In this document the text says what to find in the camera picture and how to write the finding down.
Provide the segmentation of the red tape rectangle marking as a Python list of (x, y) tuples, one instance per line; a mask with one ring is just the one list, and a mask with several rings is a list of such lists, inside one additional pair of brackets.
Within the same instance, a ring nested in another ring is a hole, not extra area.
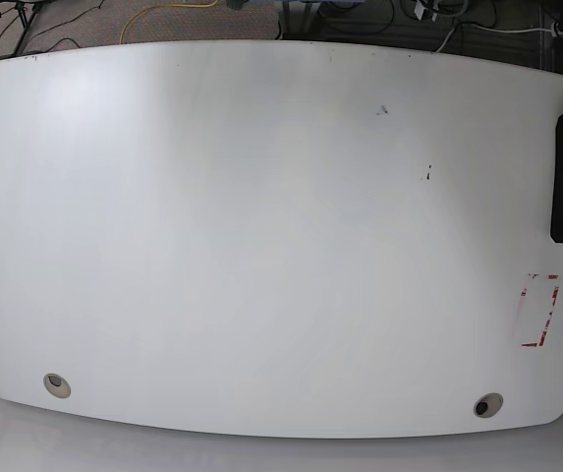
[(516, 318), (519, 346), (535, 348), (544, 344), (558, 299), (560, 280), (556, 274), (527, 275)]

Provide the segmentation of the right table grommet hole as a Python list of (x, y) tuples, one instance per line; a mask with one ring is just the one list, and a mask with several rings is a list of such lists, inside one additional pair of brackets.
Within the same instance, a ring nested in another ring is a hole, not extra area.
[(474, 414), (478, 418), (487, 419), (496, 415), (503, 406), (503, 396), (492, 392), (481, 397), (474, 405)]

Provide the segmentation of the table grommet hole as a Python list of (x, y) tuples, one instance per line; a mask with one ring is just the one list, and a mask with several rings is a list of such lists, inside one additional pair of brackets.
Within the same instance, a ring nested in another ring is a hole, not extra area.
[(71, 395), (71, 387), (65, 379), (56, 374), (47, 374), (43, 378), (44, 387), (56, 398), (65, 399)]
[(492, 392), (481, 397), (474, 405), (474, 414), (478, 418), (487, 419), (496, 415), (503, 406), (503, 396)]

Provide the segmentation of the left table grommet hole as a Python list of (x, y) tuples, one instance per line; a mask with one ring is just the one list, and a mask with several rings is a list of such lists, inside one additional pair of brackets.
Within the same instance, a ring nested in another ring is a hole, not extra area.
[(71, 387), (65, 379), (56, 374), (47, 374), (43, 378), (44, 387), (56, 398), (65, 399), (71, 395)]

